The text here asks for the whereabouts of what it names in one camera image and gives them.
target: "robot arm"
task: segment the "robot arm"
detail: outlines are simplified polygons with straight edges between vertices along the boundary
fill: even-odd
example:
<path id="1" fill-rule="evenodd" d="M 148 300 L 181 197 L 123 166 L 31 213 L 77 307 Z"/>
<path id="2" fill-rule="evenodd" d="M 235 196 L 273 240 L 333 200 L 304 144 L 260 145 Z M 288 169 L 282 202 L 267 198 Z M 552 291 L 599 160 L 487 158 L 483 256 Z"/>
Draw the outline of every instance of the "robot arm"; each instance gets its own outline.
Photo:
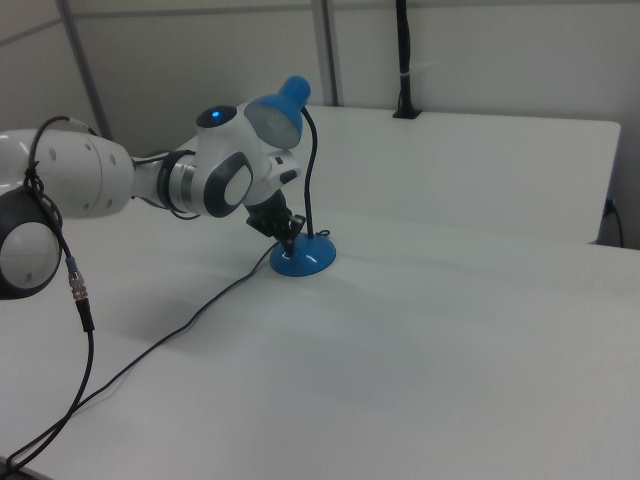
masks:
<path id="1" fill-rule="evenodd" d="M 288 149 L 301 134 L 293 113 L 299 117 L 309 93 L 306 80 L 291 77 L 276 95 L 207 109 L 182 150 L 144 159 L 100 137 L 49 130 L 37 146 L 37 172 L 63 218 L 114 214 L 134 197 L 213 217 L 242 204 L 249 225 L 291 252 L 304 218 L 291 214 L 280 188 L 300 173 Z M 0 299 L 39 292 L 60 262 L 56 237 L 24 183 L 35 133 L 0 133 Z M 260 140 L 281 150 L 265 153 Z"/>

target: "white table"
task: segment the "white table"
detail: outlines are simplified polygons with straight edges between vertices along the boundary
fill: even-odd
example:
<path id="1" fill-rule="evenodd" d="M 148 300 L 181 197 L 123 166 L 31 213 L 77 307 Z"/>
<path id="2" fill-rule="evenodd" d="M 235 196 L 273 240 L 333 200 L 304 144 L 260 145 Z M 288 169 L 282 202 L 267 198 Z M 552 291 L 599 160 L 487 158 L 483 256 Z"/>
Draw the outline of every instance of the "white table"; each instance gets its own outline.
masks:
<path id="1" fill-rule="evenodd" d="M 180 223 L 134 201 L 67 222 L 97 324 L 90 390 L 250 270 L 270 241 L 243 220 Z M 265 266 L 74 418 L 32 469 L 635 478 L 637 252 L 326 209 L 315 223 L 338 248 L 329 269 L 291 279 Z M 86 346 L 67 290 L 60 272 L 38 296 L 0 304 L 1 454 L 77 388 Z"/>
<path id="2" fill-rule="evenodd" d="M 320 135 L 319 206 L 553 240 L 598 238 L 620 135 L 616 123 L 309 111 Z M 310 145 L 305 135 L 296 149 L 305 165 Z"/>

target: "lamp base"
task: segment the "lamp base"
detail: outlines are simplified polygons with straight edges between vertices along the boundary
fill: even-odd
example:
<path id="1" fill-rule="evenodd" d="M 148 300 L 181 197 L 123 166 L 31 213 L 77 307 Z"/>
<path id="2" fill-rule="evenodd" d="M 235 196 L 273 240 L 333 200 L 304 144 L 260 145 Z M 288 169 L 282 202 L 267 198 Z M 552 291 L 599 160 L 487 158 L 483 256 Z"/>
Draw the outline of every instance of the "lamp base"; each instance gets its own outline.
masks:
<path id="1" fill-rule="evenodd" d="M 336 247 L 327 237 L 306 234 L 296 237 L 293 255 L 288 257 L 282 245 L 271 252 L 269 263 L 271 268 L 288 277 L 306 277 L 321 272 L 333 263 L 336 258 Z"/>

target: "lamp shade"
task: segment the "lamp shade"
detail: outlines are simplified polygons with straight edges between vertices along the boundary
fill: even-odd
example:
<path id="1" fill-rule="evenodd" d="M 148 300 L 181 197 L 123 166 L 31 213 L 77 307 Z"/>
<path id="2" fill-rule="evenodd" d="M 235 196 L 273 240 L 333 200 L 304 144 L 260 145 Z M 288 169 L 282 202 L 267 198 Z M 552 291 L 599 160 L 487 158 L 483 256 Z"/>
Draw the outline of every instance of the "lamp shade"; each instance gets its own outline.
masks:
<path id="1" fill-rule="evenodd" d="M 300 76 L 289 77 L 278 93 L 260 97 L 244 114 L 260 139 L 276 148 L 293 148 L 302 136 L 302 115 L 311 87 Z"/>

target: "blue desk lamp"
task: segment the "blue desk lamp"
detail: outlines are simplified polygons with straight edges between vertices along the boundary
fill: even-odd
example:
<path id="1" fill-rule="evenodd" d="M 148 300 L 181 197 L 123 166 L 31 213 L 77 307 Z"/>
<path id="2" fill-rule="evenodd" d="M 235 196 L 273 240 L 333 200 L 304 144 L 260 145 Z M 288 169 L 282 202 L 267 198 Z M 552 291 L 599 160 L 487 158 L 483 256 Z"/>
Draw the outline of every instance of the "blue desk lamp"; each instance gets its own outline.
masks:
<path id="1" fill-rule="evenodd" d="M 300 234 L 295 239 L 291 256 L 287 255 L 282 245 L 278 245 L 271 253 L 270 259 L 271 268 L 289 277 L 304 277 L 318 273 L 331 265 L 336 258 L 333 242 L 322 232 L 313 232 L 309 183 L 318 150 L 318 132 L 304 106 L 310 93 L 309 82 L 302 77 L 294 76 L 287 79 L 278 93 L 260 97 L 245 108 L 245 115 L 258 137 L 276 148 L 293 148 L 300 142 L 303 115 L 311 129 L 313 145 L 304 184 L 307 234 Z"/>

